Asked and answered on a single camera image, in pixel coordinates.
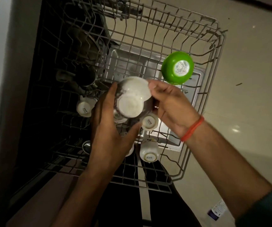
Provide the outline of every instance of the red thread bracelet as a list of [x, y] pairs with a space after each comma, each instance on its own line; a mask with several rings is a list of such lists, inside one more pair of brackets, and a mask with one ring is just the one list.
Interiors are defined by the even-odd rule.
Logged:
[[187, 132], [185, 133], [184, 136], [182, 136], [182, 138], [180, 139], [182, 142], [185, 142], [187, 141], [191, 136], [192, 134], [194, 133], [194, 131], [196, 130], [196, 128], [202, 124], [202, 122], [204, 121], [204, 117], [203, 116], [200, 116], [200, 119], [195, 122], [192, 126], [190, 126], [190, 128], [187, 130]]

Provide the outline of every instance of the person's right hand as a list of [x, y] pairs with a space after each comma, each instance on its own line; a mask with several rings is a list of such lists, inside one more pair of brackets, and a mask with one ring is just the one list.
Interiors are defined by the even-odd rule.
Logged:
[[181, 138], [200, 115], [179, 88], [159, 80], [148, 82], [152, 96], [157, 99], [154, 113]]

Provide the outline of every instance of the sleeve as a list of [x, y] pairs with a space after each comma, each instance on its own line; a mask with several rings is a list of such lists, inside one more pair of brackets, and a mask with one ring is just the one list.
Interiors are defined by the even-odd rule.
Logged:
[[272, 191], [236, 220], [236, 227], [272, 226]]

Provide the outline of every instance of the tiled floor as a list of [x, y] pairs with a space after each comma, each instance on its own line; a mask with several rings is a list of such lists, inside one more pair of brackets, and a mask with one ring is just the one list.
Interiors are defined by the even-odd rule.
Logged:
[[[160, 1], [215, 17], [228, 29], [204, 116], [272, 182], [272, 12], [233, 0]], [[125, 27], [124, 21], [116, 24]], [[140, 34], [145, 25], [138, 25]], [[127, 31], [134, 30], [130, 23]], [[154, 31], [150, 28], [146, 34]], [[175, 185], [202, 226], [234, 226], [229, 212], [218, 221], [206, 215], [221, 197], [193, 156]]]

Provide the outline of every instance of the fingernail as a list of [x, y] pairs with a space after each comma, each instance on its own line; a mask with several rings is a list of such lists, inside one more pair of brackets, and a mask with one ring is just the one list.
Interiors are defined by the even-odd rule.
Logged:
[[154, 83], [149, 83], [149, 89], [153, 90], [157, 85]]

